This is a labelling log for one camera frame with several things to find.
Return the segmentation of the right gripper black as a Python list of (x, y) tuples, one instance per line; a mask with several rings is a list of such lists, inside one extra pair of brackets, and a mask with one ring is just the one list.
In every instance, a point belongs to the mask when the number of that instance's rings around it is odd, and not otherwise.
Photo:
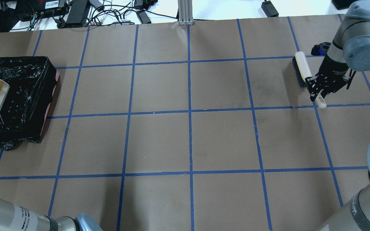
[(306, 77), (310, 100), (314, 102), (318, 95), (325, 98), (326, 95), (335, 93), (348, 85), (350, 81), (350, 78), (346, 77), (348, 70), (346, 63), (337, 62), (325, 56), (316, 76)]

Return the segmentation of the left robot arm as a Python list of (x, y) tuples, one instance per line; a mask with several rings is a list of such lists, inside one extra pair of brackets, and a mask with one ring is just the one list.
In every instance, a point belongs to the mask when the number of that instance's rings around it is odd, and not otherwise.
[(76, 218), (53, 219), (0, 199), (0, 231), (101, 231), (93, 218), (81, 213)]

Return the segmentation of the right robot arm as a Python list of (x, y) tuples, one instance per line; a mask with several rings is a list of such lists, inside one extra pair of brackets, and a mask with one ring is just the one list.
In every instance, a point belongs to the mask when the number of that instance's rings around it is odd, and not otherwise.
[[(303, 77), (315, 101), (320, 94), (324, 98), (344, 86), (351, 78), (345, 78), (348, 69), (356, 72), (370, 71), (370, 0), (357, 0), (348, 8), (331, 43), (321, 43), (323, 62), (316, 76)], [(353, 196), (335, 214), (323, 222), (318, 231), (370, 231), (370, 144), (367, 151), (369, 184)]]

